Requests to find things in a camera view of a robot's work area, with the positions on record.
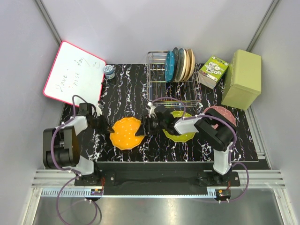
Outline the orange polka dot plate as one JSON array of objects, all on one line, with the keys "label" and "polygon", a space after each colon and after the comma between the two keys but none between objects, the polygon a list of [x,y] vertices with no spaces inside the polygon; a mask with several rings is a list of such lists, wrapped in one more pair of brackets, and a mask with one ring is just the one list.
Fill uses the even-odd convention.
[{"label": "orange polka dot plate", "polygon": [[134,117],[125,117],[113,125],[114,133],[110,134],[110,140],[114,147],[120,150],[131,150],[138,146],[144,139],[144,135],[136,136],[141,121]]}]

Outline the lime green polka dot plate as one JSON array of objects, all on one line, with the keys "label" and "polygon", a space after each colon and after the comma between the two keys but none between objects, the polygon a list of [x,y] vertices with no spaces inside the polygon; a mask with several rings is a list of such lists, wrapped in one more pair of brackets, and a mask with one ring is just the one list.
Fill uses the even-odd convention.
[{"label": "lime green polka dot plate", "polygon": [[[172,111],[171,114],[175,117],[175,118],[179,118],[182,117],[183,115],[183,111]],[[170,133],[168,133],[166,130],[163,129],[163,132],[165,134],[165,136],[167,138],[169,138],[170,140],[174,141],[174,142],[181,142],[181,143],[185,143],[191,139],[194,138],[195,133],[185,133],[183,135],[171,135]]]}]

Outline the blue polka dot plate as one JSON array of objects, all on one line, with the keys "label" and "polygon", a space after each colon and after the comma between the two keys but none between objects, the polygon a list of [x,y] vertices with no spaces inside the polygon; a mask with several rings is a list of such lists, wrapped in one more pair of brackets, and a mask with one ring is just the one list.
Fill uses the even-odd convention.
[{"label": "blue polka dot plate", "polygon": [[168,51],[165,59],[165,81],[170,82],[173,78],[175,68],[175,56],[172,51]]}]

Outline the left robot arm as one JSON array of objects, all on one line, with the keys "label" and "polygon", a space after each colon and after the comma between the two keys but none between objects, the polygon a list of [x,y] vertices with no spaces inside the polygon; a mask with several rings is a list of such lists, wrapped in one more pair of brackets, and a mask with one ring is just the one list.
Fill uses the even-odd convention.
[{"label": "left robot arm", "polygon": [[114,133],[102,112],[101,103],[80,103],[79,111],[61,125],[43,131],[43,164],[78,176],[84,185],[103,185],[105,178],[92,160],[80,154],[78,135],[88,128],[101,135]]}]

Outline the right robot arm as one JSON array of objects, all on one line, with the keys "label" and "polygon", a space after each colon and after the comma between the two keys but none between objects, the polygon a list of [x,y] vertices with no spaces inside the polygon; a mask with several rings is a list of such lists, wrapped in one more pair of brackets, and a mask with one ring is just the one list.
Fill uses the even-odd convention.
[{"label": "right robot arm", "polygon": [[231,152],[237,141],[236,119],[222,106],[211,106],[201,115],[175,117],[174,111],[163,105],[148,106],[148,113],[142,116],[141,125],[135,136],[154,135],[165,130],[171,135],[199,133],[213,149],[213,172],[200,180],[206,184],[223,186],[229,182],[232,172]]}]

